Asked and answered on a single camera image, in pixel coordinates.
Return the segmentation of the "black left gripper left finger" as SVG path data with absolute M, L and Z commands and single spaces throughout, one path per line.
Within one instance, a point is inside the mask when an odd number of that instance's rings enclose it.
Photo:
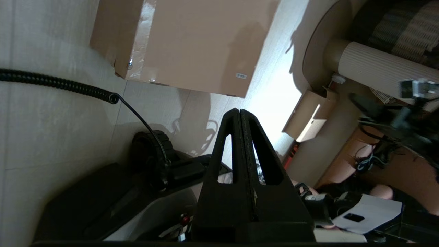
M 246 117 L 234 108 L 224 114 L 204 176 L 194 224 L 240 226 L 258 221 L 254 185 L 258 182 L 254 146 Z M 218 182 L 225 140 L 232 139 L 232 183 Z

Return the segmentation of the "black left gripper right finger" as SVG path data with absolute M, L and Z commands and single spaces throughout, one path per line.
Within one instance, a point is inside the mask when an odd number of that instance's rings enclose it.
M 309 212 L 257 117 L 242 109 L 240 120 L 251 203 L 257 221 L 312 226 Z

